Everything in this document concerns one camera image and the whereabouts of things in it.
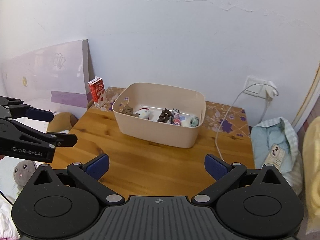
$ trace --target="beige bin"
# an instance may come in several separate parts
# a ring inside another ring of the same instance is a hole
[[[140,108],[150,109],[150,120],[120,113],[129,98],[128,105],[136,112]],[[172,111],[178,109],[181,115],[195,115],[200,119],[197,127],[184,127],[157,122],[164,108]],[[112,109],[122,133],[143,140],[190,148],[194,145],[205,115],[204,95],[193,90],[151,84],[134,83],[125,89],[114,102]]]

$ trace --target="power outlet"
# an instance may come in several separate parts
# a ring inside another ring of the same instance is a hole
[[[257,84],[257,83],[268,84],[268,81],[260,78],[256,78],[253,76],[248,76],[245,82],[244,88],[247,88],[248,86]],[[264,85],[255,85],[255,86],[249,87],[246,91],[244,91],[244,93],[254,97],[263,98],[263,99],[267,98],[266,86]]]

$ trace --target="brown plush toy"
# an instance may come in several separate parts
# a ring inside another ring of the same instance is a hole
[[[139,117],[138,113],[133,113],[133,108],[131,108],[128,105],[125,105],[125,107],[120,111],[122,114],[127,114],[127,115],[131,115],[131,116],[135,116],[135,117]]]
[[[77,122],[78,119],[71,113],[58,113],[54,115],[53,120],[49,123],[47,132],[70,131]]]
[[[167,122],[171,116],[171,112],[165,108],[159,115],[158,122]]]

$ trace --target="wood grain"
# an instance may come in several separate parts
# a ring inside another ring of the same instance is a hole
[[[86,163],[102,149],[109,155],[110,169],[100,182],[126,199],[129,195],[191,198],[214,182],[204,169],[204,157],[207,153],[218,156],[216,133],[205,127],[192,148],[182,149],[124,135],[112,112],[89,109],[70,133],[77,135],[78,143],[57,148],[52,168]],[[250,138],[220,133],[218,143],[226,162],[254,168]]]

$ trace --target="white cable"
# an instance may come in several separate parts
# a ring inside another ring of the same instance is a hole
[[[233,105],[235,104],[235,102],[238,100],[239,96],[240,96],[244,91],[246,91],[249,87],[252,87],[252,86],[254,86],[254,85],[265,85],[265,86],[272,87],[274,90],[276,90],[277,96],[279,95],[279,92],[278,92],[277,88],[275,88],[275,87],[273,87],[273,86],[271,86],[271,85],[268,85],[268,84],[263,84],[263,83],[252,84],[252,85],[248,86],[247,88],[245,88],[244,90],[242,90],[242,91],[239,93],[239,95],[236,97],[235,101],[233,101],[232,105],[229,107],[229,109],[227,110],[226,114],[224,115],[224,118],[222,119],[222,122],[220,123],[220,126],[219,126],[219,128],[218,128],[216,138],[215,138],[215,140],[214,140],[214,144],[216,145],[216,148],[217,148],[217,150],[218,150],[220,159],[222,159],[223,161],[224,161],[224,159],[223,159],[222,154],[221,154],[221,152],[220,152],[220,149],[219,149],[219,147],[218,147],[218,135],[219,135],[220,128],[222,127],[222,124],[223,124],[223,122],[225,121],[225,119],[226,119],[226,117],[227,117],[227,115],[228,115],[231,107],[233,107]]]
[[[263,118],[264,118],[264,116],[265,116],[265,114],[266,114],[269,106],[271,105],[271,101],[273,100],[273,98],[270,97],[268,94],[267,94],[266,96],[267,96],[267,98],[266,98],[266,105],[264,106],[264,109],[263,109],[261,118],[260,118],[260,120],[259,120],[259,123],[262,122],[262,120],[263,120]]]

